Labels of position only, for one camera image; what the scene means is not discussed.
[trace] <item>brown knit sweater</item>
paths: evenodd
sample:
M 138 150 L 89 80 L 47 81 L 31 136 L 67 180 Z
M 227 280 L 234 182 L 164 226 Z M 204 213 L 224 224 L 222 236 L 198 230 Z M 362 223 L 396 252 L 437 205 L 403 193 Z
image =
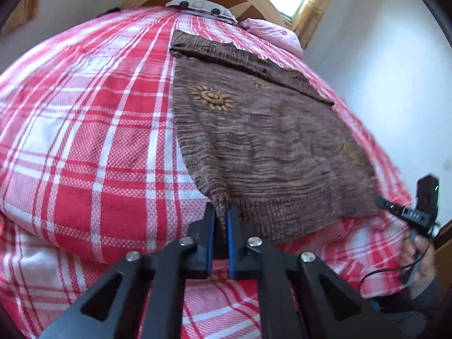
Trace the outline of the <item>brown knit sweater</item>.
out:
M 180 149 L 223 237 L 230 202 L 273 242 L 378 212 L 372 165 L 302 73 L 181 31 L 171 53 Z

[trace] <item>human hand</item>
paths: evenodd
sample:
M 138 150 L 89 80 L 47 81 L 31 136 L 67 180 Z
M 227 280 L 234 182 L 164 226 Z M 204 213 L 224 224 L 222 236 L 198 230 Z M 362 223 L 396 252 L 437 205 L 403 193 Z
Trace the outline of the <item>human hand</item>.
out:
M 426 282 L 431 282 L 436 275 L 435 267 L 435 247 L 430 244 L 430 241 L 421 235 L 417 235 L 413 240 L 410 239 L 410 232 L 405 234 L 402 242 L 402 250 L 399 256 L 399 265 L 404 266 L 412 264 L 416 257 L 416 252 L 421 254 L 427 250 L 424 257 L 419 261 L 419 268 L 414 274 L 413 286 L 422 285 Z

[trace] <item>bed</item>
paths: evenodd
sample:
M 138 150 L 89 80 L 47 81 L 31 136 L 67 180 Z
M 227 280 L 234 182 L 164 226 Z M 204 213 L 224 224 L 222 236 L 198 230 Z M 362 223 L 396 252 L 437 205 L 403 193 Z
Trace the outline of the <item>bed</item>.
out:
M 61 33 L 0 77 L 0 302 L 36 338 L 127 251 L 161 249 L 203 217 L 208 199 L 182 160 L 173 127 L 169 54 L 174 30 L 302 72 L 347 124 L 375 168 L 383 197 L 411 203 L 399 171 L 328 84 L 295 55 L 237 26 L 127 0 L 124 11 Z M 239 20 L 283 24 L 268 0 L 213 0 Z M 405 226 L 386 213 L 342 219 L 280 248 L 314 251 L 358 288 L 397 265 Z M 402 288 L 397 273 L 365 281 L 365 297 Z M 257 337 L 257 287 L 215 261 L 188 282 L 183 337 Z

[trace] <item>wire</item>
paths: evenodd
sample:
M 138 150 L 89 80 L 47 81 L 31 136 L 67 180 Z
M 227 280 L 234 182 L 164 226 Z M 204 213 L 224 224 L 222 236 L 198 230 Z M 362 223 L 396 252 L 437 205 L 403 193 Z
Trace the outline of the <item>wire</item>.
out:
M 403 270 L 403 269 L 410 268 L 410 267 L 412 267 L 413 265 L 417 264 L 419 261 L 421 261 L 421 260 L 423 259 L 423 257 L 425 256 L 425 254 L 426 254 L 427 251 L 429 250 L 429 248 L 430 248 L 430 246 L 432 245 L 432 243 L 433 243 L 433 237 L 431 237 L 431 238 L 429 239 L 429 245 L 427 246 L 427 248 L 425 249 L 425 251 L 423 252 L 423 254 L 421 255 L 421 257 L 418 258 L 416 261 L 414 261 L 414 262 L 408 264 L 408 265 L 398 266 L 398 267 L 396 267 L 396 268 L 378 269 L 378 270 L 371 271 L 369 274 L 366 274 L 366 275 L 361 279 L 361 281 L 359 282 L 358 292 L 361 292 L 362 284 L 363 284 L 364 281 L 365 281 L 367 278 L 369 278 L 371 275 L 378 274 L 378 273 L 384 273 L 385 271 Z

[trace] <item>orange curtain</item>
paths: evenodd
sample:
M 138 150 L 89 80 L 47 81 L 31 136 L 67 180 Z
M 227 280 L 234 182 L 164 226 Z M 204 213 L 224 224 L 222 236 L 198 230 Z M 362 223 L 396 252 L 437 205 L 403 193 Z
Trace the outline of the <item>orange curtain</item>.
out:
M 294 18 L 292 30 L 297 34 L 301 47 L 306 48 L 331 0 L 305 0 Z
M 21 0 L 1 29 L 1 35 L 6 35 L 14 29 L 33 20 L 39 10 L 39 0 Z

